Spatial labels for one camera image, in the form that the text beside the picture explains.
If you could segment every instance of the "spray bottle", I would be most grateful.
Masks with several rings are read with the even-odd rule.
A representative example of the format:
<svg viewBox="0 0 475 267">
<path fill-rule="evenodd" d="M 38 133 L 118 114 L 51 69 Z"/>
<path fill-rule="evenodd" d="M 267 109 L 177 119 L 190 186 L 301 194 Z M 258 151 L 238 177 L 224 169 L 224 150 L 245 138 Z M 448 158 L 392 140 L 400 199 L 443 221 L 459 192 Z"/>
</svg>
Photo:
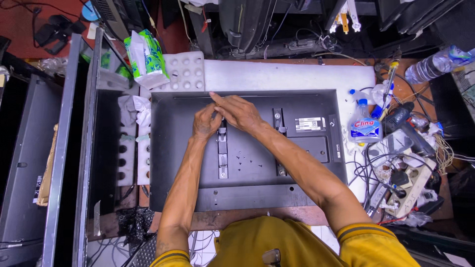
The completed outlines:
<svg viewBox="0 0 475 267">
<path fill-rule="evenodd" d="M 358 100 L 355 115 L 350 120 L 350 137 L 355 143 L 375 143 L 382 139 L 381 123 L 371 118 L 368 110 L 367 94 L 350 90 L 353 98 Z"/>
</svg>

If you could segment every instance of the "person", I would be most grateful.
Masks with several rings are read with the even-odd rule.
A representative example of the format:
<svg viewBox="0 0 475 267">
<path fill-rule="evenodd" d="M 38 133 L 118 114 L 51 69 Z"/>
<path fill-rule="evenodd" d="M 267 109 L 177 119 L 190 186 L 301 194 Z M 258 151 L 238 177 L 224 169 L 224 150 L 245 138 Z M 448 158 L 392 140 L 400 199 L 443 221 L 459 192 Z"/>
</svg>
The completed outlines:
<svg viewBox="0 0 475 267">
<path fill-rule="evenodd" d="M 198 195 L 201 161 L 208 139 L 224 117 L 259 140 L 325 213 L 340 244 L 340 255 L 307 225 L 270 216 L 231 223 L 220 232 L 215 266 L 265 266 L 262 255 L 280 251 L 280 266 L 419 266 L 396 236 L 368 217 L 350 189 L 299 146 L 263 121 L 254 105 L 210 92 L 211 103 L 195 114 L 193 134 L 163 207 L 152 267 L 189 267 L 188 237 Z"/>
</svg>

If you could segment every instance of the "tissue pack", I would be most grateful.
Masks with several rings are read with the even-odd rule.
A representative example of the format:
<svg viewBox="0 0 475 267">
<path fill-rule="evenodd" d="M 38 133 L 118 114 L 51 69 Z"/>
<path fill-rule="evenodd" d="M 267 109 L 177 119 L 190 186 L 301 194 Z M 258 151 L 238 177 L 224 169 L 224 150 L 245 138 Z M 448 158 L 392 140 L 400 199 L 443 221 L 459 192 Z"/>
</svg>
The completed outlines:
<svg viewBox="0 0 475 267">
<path fill-rule="evenodd" d="M 124 44 L 138 84 L 150 90 L 170 81 L 160 44 L 147 29 L 139 33 L 132 31 Z"/>
</svg>

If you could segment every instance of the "forearm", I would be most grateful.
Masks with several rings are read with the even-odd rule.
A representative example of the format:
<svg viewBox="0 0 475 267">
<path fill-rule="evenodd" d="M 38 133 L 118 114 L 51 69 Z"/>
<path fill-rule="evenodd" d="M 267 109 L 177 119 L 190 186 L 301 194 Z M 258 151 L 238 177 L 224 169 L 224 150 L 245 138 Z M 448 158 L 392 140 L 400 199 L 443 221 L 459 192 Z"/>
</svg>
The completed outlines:
<svg viewBox="0 0 475 267">
<path fill-rule="evenodd" d="M 206 141 L 191 137 L 163 207 L 156 256 L 174 249 L 188 251 L 188 233 L 196 206 Z"/>
<path fill-rule="evenodd" d="M 371 222 L 351 190 L 311 154 L 268 123 L 263 123 L 263 127 L 252 135 L 285 166 L 300 188 L 325 212 L 335 232 L 351 223 Z"/>
</svg>

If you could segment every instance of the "yellow shirt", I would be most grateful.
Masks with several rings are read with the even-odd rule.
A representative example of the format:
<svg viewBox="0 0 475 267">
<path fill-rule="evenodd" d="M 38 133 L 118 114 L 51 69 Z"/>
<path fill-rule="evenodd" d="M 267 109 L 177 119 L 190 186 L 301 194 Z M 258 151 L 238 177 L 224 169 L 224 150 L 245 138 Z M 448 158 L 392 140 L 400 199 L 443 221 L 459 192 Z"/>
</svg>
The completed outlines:
<svg viewBox="0 0 475 267">
<path fill-rule="evenodd" d="M 209 267 L 263 267 L 262 254 L 280 250 L 282 267 L 308 266 L 419 266 L 388 229 L 357 223 L 338 231 L 340 256 L 303 223 L 263 216 L 238 221 L 215 240 L 216 256 Z M 163 253 L 151 267 L 190 267 L 188 253 Z"/>
</svg>

